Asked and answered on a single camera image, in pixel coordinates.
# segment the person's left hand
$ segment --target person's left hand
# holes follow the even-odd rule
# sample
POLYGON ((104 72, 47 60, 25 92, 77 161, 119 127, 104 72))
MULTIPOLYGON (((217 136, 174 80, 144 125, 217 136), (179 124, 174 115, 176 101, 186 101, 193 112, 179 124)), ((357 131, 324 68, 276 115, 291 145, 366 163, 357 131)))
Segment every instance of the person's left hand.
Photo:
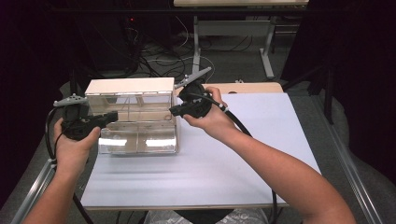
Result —
MULTIPOLYGON (((54 126, 54 142, 62 133, 63 119, 59 119, 54 126)), ((79 177, 84 171, 92 145, 98 140, 100 128, 95 127, 90 134, 80 141, 67 138, 64 134, 56 144, 57 173, 79 177)))

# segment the white box top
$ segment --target white box top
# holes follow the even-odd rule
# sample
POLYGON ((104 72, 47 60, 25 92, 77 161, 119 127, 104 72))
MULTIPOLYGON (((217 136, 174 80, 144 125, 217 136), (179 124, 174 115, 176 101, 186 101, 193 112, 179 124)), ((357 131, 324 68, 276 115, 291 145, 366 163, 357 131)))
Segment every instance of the white box top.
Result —
POLYGON ((173 91, 174 82, 175 79, 173 77, 94 79, 91 81, 85 94, 173 91))

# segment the clear plastic box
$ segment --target clear plastic box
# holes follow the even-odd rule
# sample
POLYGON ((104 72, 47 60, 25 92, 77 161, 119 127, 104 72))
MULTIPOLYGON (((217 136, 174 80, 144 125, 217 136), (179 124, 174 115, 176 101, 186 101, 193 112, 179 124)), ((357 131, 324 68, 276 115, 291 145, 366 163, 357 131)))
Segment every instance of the clear plastic box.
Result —
POLYGON ((177 119, 171 77, 97 79, 85 92, 94 115, 118 111, 119 120, 102 129, 99 153, 177 153, 177 119))

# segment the skin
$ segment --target skin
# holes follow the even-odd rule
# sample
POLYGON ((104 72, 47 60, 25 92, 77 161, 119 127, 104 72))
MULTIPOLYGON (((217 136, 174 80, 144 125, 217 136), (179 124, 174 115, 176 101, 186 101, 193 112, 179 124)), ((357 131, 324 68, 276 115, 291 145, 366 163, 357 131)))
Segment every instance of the skin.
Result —
MULTIPOLYGON (((61 123, 62 119, 59 119, 54 126, 55 138, 62 132, 61 123)), ((100 129, 96 127, 78 142, 61 136, 57 144, 58 165, 55 176, 23 223, 66 222, 76 184, 99 134, 100 129)))
MULTIPOLYGON (((208 87, 215 101, 219 89, 208 87)), ((215 105, 201 119, 183 117, 191 126, 234 150, 288 204, 296 208, 305 223, 356 223, 349 207, 337 190, 318 172, 302 161, 239 131, 215 105)))
MULTIPOLYGON (((206 90, 212 93, 214 100, 227 106, 218 89, 206 90)), ((241 156, 280 197, 300 212, 304 224, 356 223, 344 199, 325 178, 302 161, 240 132, 215 105, 204 118, 185 115, 183 119, 241 156)), ((61 123, 60 119, 55 124, 55 137, 62 132, 61 123)), ((99 128, 95 128, 78 142, 61 136, 55 177, 24 223, 66 222, 78 178, 99 134, 99 128)))

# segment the white table surface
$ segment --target white table surface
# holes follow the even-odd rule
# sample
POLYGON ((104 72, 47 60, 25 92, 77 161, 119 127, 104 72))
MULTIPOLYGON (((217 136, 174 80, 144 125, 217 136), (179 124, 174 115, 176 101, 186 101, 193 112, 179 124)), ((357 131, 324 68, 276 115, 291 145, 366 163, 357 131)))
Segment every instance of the white table surface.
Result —
MULTIPOLYGON (((223 99, 255 138, 319 171, 286 93, 224 94, 223 99)), ((92 210, 271 205, 271 189, 236 153, 185 120, 180 125, 176 155, 99 154, 82 204, 92 210)))

